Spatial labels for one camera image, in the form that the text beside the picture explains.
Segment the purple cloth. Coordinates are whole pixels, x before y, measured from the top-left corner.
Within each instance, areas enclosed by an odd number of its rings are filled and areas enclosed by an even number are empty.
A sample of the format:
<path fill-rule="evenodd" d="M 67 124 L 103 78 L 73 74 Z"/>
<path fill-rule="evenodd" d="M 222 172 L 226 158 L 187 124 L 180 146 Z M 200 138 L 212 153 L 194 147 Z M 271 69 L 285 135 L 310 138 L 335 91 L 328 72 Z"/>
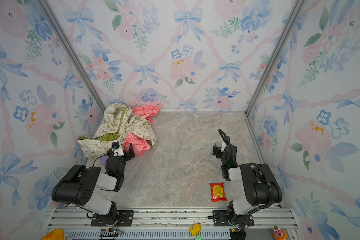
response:
<path fill-rule="evenodd" d="M 101 163 L 103 166 L 105 166 L 105 165 L 106 165 L 106 162 L 107 162 L 107 159 L 108 159 L 108 156 L 105 155 L 105 156 L 100 157 L 100 158 L 99 158 L 99 161 L 100 161 L 100 163 Z"/>

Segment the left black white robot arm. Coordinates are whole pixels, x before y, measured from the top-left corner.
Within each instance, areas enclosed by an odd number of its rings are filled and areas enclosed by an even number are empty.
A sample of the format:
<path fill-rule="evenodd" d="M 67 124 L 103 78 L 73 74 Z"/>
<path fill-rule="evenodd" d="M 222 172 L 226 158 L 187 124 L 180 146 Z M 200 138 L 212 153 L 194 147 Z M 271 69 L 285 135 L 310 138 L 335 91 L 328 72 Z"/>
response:
<path fill-rule="evenodd" d="M 52 191 L 54 202 L 73 204 L 87 211 L 92 227 L 130 227 L 133 210 L 119 211 L 114 201 L 95 193 L 95 189 L 118 192 L 125 180 L 126 162 L 135 157 L 133 145 L 122 151 L 119 142 L 107 151 L 106 172 L 100 167 L 74 165 Z"/>

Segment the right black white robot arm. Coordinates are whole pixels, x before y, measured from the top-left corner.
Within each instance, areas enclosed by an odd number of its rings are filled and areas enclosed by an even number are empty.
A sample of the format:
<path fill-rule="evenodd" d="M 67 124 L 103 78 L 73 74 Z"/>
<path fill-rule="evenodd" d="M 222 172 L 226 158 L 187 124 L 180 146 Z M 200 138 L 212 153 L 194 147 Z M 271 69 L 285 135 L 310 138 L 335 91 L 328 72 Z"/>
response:
<path fill-rule="evenodd" d="M 282 201 L 282 190 L 269 165 L 238 165 L 237 147 L 225 143 L 221 147 L 213 146 L 213 156 L 221 160 L 223 178 L 228 182 L 240 182 L 244 188 L 243 195 L 229 202 L 225 211 L 213 211 L 209 218 L 215 227 L 253 227 L 253 214 Z"/>

